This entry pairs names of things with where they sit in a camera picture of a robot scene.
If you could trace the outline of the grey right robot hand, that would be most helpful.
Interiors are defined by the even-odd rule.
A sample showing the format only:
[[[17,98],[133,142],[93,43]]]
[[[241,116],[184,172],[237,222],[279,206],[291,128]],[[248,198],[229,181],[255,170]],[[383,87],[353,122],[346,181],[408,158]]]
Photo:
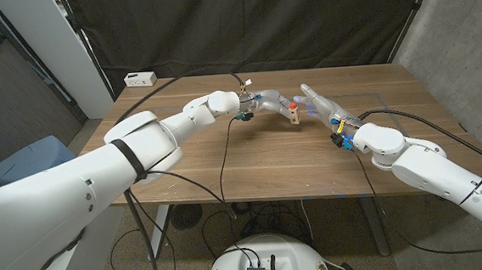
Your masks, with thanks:
[[[342,109],[333,100],[318,94],[307,84],[301,84],[300,90],[304,95],[295,95],[293,101],[304,104],[307,109],[306,114],[321,120],[332,132],[352,138],[363,126],[363,122],[358,117]]]

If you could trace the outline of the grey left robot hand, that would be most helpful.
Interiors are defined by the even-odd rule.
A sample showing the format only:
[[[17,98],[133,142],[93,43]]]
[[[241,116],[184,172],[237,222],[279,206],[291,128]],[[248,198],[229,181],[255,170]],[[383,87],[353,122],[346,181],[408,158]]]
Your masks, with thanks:
[[[259,110],[268,110],[290,120],[294,119],[294,115],[289,112],[290,101],[279,91],[273,89],[246,93],[239,98],[239,104],[241,112],[255,113]]]

